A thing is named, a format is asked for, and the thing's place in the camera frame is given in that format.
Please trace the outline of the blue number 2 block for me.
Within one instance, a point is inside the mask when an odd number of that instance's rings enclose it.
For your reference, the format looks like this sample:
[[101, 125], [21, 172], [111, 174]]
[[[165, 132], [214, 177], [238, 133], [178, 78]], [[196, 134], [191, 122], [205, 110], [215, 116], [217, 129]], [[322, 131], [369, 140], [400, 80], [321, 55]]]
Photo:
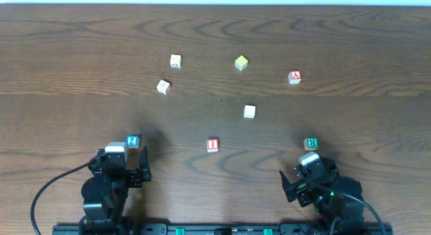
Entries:
[[128, 135], [126, 144], [129, 148], [138, 148], [140, 146], [140, 137], [138, 135]]

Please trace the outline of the red letter I block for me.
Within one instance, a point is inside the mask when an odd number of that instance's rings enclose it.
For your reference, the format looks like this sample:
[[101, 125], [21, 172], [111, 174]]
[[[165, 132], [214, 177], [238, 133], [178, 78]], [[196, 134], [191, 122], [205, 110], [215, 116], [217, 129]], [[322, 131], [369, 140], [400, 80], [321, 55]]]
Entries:
[[208, 139], [207, 140], [207, 151], [217, 152], [219, 150], [218, 139]]

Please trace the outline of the red letter A block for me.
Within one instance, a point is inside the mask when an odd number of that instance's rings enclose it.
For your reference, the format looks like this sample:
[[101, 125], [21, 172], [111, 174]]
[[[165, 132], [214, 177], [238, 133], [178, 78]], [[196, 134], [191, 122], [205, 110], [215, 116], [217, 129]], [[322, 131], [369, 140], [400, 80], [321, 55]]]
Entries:
[[300, 70], [290, 71], [288, 75], [289, 84], [298, 84], [302, 80], [302, 73]]

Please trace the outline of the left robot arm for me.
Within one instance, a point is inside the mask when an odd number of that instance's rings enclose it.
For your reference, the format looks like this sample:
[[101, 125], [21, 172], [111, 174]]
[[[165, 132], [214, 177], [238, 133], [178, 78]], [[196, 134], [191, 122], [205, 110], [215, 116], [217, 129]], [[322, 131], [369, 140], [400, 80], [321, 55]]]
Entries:
[[129, 189], [141, 188], [143, 182], [152, 179], [146, 147], [141, 151], [139, 168], [126, 168], [127, 159], [125, 143], [109, 143], [88, 164], [93, 177], [81, 188], [88, 231], [119, 234], [126, 228], [123, 210]]

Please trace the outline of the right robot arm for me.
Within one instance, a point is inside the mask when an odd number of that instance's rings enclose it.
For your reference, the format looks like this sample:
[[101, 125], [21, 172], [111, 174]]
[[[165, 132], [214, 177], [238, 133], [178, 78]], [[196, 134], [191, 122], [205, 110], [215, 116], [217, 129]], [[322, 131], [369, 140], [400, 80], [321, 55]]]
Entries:
[[334, 160], [312, 153], [311, 160], [300, 160], [294, 169], [301, 177], [291, 183], [281, 172], [282, 188], [288, 202], [301, 207], [313, 205], [323, 219], [322, 232], [338, 234], [362, 229], [364, 206], [360, 182], [342, 177]]

